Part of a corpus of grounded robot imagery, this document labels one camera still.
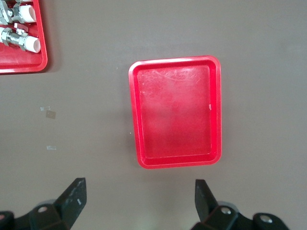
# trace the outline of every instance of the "tape piece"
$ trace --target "tape piece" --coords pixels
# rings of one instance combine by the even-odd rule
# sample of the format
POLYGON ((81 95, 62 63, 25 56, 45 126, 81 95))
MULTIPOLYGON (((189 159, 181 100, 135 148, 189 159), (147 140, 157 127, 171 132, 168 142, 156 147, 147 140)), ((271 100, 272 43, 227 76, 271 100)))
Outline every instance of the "tape piece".
POLYGON ((56 119, 56 112, 47 110, 47 112, 46 112, 46 117, 47 117, 47 118, 51 118, 51 119, 56 119))
POLYGON ((56 146, 47 146, 47 150, 57 150, 56 146))
POLYGON ((50 110, 50 106, 40 107, 40 111, 50 110))

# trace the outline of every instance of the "plastic tray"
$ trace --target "plastic tray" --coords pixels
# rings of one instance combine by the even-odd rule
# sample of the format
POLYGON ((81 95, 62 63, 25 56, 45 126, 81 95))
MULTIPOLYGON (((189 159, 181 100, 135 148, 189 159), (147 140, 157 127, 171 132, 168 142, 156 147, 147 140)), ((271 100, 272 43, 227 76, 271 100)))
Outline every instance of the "plastic tray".
POLYGON ((129 70, 137 159, 146 169, 221 157, 221 67, 212 56, 139 61, 129 70))
POLYGON ((38 37, 41 44, 39 53, 22 51, 18 46, 8 47, 0 43, 0 74, 1 73, 22 73, 37 72, 43 70, 47 65, 47 51, 43 31, 42 17, 39 8, 39 0, 33 0, 28 4, 33 5, 36 15, 36 23, 25 23, 29 27, 29 35, 38 37))

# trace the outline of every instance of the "red tray with metal valves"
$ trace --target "red tray with metal valves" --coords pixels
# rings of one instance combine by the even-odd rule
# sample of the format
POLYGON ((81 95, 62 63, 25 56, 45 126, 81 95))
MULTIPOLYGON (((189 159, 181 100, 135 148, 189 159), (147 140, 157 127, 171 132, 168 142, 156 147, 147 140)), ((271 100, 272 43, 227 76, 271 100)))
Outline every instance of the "red tray with metal valves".
POLYGON ((46 65, 39 0, 0 0, 0 74, 38 72, 46 65))
POLYGON ((129 70, 137 159, 146 169, 208 165, 222 154, 221 67, 212 56, 129 70))

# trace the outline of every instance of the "screw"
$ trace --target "screw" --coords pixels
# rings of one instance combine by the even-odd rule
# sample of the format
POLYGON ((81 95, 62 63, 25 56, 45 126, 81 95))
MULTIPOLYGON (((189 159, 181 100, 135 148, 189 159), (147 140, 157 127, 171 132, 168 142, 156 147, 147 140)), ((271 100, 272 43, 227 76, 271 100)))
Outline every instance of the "screw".
POLYGON ((223 208, 221 208, 221 211, 222 211, 224 214, 226 214, 226 215, 230 215, 230 214, 231 214, 230 209, 229 209, 229 208, 227 208, 227 207, 223 207, 223 208))
POLYGON ((263 222, 268 223, 268 224, 272 224, 273 223, 273 220, 270 217, 266 216, 266 215, 261 215, 260 219, 263 222))
POLYGON ((47 207, 45 207, 45 206, 43 206, 43 207, 40 207, 39 209, 38 209, 38 212, 39 213, 42 213, 42 212, 45 212, 45 211, 47 211, 47 207))

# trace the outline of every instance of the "metal valve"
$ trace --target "metal valve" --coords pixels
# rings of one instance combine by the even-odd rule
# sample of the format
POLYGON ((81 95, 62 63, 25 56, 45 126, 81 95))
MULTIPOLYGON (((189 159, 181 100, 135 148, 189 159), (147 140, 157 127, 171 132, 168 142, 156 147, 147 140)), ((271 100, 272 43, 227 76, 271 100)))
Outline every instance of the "metal valve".
POLYGON ((0 25, 8 25, 13 22, 36 22, 35 10, 31 5, 21 5, 24 0, 17 0, 13 8, 9 8, 6 1, 0 0, 0 25))
POLYGON ((40 51, 40 41, 37 37, 28 35, 28 27, 15 23, 14 28, 16 29, 15 33, 11 28, 0 27, 0 43, 4 43, 6 46, 10 46, 10 44, 19 46, 23 51, 28 50, 34 53, 40 51))

